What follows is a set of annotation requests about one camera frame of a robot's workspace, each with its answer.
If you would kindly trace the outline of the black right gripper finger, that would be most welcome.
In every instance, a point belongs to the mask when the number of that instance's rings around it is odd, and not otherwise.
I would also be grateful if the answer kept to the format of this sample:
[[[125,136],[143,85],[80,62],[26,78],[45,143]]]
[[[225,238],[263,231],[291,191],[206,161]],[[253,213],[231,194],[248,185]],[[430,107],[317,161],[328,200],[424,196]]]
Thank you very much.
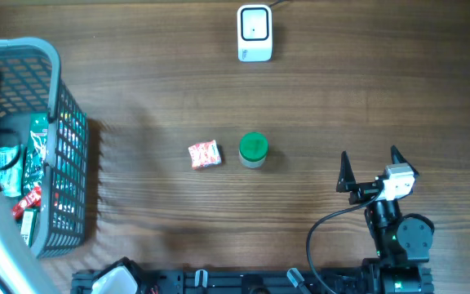
[[[393,164],[407,164],[414,173],[414,176],[419,176],[419,172],[402,156],[401,152],[395,145],[391,146],[390,152]]]
[[[351,192],[357,188],[357,182],[346,151],[343,151],[340,159],[339,178],[336,191],[339,193]]]

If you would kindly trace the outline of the green grip gloves package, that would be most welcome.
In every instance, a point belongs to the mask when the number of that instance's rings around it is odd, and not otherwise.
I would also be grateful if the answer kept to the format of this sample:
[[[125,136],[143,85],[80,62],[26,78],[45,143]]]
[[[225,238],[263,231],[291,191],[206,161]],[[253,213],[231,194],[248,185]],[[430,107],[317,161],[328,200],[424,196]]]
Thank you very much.
[[[42,184],[43,163],[47,156],[49,123],[45,113],[31,114],[29,137],[26,145],[22,194],[26,196],[35,186]]]

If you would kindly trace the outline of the green lid jar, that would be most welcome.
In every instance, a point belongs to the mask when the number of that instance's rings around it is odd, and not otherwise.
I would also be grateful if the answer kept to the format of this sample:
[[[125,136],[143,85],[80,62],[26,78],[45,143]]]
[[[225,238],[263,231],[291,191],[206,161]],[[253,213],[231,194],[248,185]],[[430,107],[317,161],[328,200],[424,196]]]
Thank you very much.
[[[268,140],[259,132],[246,133],[239,143],[239,159],[247,168],[261,167],[267,158],[269,151]]]

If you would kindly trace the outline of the mint toilet wipes pack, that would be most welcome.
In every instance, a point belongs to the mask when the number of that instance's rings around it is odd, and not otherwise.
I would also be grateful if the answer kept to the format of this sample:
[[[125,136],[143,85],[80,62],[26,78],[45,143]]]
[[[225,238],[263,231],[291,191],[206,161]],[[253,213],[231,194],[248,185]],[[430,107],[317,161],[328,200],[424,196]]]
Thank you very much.
[[[0,148],[0,186],[5,196],[16,198],[21,196],[23,176],[22,146]]]

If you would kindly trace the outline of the red snack stick packet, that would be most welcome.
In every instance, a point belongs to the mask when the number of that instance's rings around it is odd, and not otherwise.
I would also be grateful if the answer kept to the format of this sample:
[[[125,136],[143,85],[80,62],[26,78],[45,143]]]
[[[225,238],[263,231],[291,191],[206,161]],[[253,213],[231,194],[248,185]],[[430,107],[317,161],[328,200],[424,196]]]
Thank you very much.
[[[35,185],[11,210],[15,220],[19,220],[27,208],[36,207],[41,204],[42,187]]]

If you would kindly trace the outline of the green white gum box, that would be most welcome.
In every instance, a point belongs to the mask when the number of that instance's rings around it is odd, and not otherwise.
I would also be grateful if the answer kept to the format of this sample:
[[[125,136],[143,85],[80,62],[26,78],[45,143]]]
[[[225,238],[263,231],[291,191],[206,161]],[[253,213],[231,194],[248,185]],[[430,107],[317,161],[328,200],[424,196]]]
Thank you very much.
[[[21,220],[20,235],[28,247],[32,246],[37,217],[38,210],[36,208],[27,208],[24,210]]]

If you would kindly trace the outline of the red white tissue pack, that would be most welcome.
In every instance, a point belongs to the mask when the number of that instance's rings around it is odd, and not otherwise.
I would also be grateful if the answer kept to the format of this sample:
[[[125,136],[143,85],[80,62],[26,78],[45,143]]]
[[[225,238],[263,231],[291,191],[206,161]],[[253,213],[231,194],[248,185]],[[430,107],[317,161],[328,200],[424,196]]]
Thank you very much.
[[[192,169],[216,166],[222,163],[222,158],[216,140],[196,143],[188,147]]]

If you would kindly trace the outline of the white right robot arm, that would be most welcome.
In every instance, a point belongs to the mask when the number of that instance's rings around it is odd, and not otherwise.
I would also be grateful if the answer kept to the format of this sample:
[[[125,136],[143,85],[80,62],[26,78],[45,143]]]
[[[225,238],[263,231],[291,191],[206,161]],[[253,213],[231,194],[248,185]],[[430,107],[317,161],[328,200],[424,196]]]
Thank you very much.
[[[362,205],[376,258],[366,258],[355,269],[355,280],[343,282],[346,293],[433,293],[429,262],[434,224],[420,214],[401,212],[399,201],[413,193],[417,170],[391,147],[392,163],[371,182],[356,182],[348,154],[340,159],[336,190],[349,192],[351,205]]]

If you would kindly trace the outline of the white barcode scanner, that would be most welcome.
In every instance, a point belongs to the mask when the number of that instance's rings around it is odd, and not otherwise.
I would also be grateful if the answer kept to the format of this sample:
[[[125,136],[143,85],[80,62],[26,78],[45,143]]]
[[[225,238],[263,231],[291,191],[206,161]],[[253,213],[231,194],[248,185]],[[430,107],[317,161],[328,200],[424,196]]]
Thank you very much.
[[[273,14],[266,4],[237,10],[237,56],[241,62],[266,62],[273,54]]]

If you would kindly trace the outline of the grey plastic shopping basket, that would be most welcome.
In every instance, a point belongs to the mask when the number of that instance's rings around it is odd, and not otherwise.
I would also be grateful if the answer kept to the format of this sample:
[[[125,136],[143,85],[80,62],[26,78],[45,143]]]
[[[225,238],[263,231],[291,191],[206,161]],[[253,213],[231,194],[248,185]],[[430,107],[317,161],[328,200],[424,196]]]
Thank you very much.
[[[0,147],[21,145],[25,163],[42,158],[23,175],[42,188],[32,253],[62,256],[85,237],[86,114],[61,78],[57,50],[43,39],[0,39],[0,73]]]

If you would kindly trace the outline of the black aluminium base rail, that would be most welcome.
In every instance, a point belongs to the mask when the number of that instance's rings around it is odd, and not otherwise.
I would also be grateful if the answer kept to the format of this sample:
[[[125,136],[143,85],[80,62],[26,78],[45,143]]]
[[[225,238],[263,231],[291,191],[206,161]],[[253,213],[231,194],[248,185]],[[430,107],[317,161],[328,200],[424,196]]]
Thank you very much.
[[[123,257],[102,270],[81,270],[72,276],[72,293],[91,293],[92,286],[113,270],[132,278],[112,293],[414,293],[433,294],[431,270],[422,267],[382,268],[374,259],[358,267],[325,268],[319,272],[325,288],[311,271],[155,270]]]

